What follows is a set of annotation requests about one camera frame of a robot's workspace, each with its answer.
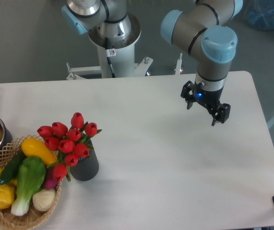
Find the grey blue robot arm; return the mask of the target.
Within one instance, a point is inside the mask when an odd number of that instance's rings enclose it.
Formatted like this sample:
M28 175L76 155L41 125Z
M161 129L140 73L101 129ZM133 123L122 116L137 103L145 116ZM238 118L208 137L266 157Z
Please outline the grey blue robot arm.
M162 37L197 63L194 81L181 97L187 107L203 106L213 123L224 123L230 105L220 102L226 77L236 54L237 35L225 23L242 8L240 0L197 0L190 13L170 11L160 26ZM76 33L88 34L97 46L103 78L133 77L135 43L141 34L138 19L127 11L125 0L69 0L62 15Z

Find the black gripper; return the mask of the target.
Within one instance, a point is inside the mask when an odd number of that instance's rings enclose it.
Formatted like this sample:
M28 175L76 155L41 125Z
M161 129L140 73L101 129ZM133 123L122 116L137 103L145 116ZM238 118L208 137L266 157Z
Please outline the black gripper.
M196 84L191 81L183 85L181 97L187 103L187 110L193 106L193 103L198 103L211 114L213 118L212 126L217 123L225 123L229 118L231 106L220 102L223 87L217 91L207 91L202 89L201 86L201 83Z

